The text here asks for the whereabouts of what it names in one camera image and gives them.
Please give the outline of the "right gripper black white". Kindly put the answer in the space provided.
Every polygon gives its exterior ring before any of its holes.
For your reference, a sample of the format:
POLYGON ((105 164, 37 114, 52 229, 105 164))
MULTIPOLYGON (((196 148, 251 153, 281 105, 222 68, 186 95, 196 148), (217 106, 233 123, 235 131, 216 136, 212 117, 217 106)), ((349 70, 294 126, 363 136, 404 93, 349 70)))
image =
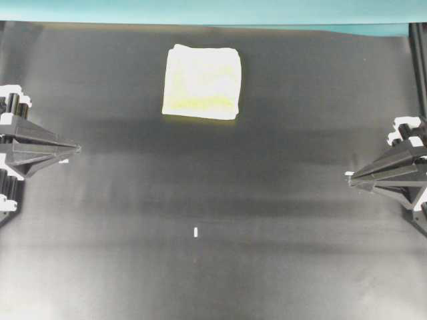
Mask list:
POLYGON ((413 212, 426 212, 426 118, 397 117, 390 149, 349 178, 351 187, 383 195, 413 212))

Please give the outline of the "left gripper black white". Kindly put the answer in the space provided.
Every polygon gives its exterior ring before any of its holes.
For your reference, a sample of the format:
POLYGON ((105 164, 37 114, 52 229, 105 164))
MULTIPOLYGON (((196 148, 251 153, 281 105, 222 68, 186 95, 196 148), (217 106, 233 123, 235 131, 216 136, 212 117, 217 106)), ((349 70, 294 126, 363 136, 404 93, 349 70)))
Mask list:
POLYGON ((75 141, 50 132, 28 120, 31 99, 20 85, 1 86, 1 212, 17 210, 17 190, 21 176, 33 176, 50 165, 68 160, 80 152, 75 141), (9 135, 4 133, 9 125, 9 135), (11 146, 15 138, 40 145, 11 146))

